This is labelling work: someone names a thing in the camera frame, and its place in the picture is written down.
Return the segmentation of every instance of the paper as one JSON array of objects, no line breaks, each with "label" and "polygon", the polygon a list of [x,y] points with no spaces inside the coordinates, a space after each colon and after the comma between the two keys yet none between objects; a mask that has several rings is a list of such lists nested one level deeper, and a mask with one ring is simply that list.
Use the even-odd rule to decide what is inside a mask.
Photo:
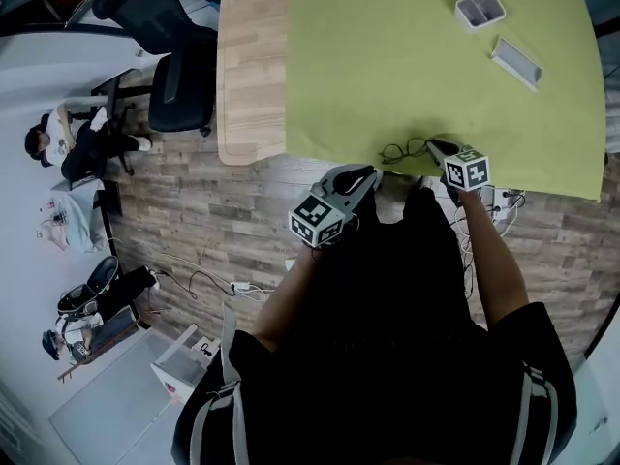
[{"label": "paper", "polygon": [[[500,0],[476,34],[457,0],[291,0],[287,151],[380,167],[389,143],[446,134],[499,187],[599,197],[605,90],[583,0]],[[490,59],[498,35],[544,70],[533,94]],[[427,156],[382,169],[437,174]]]}]

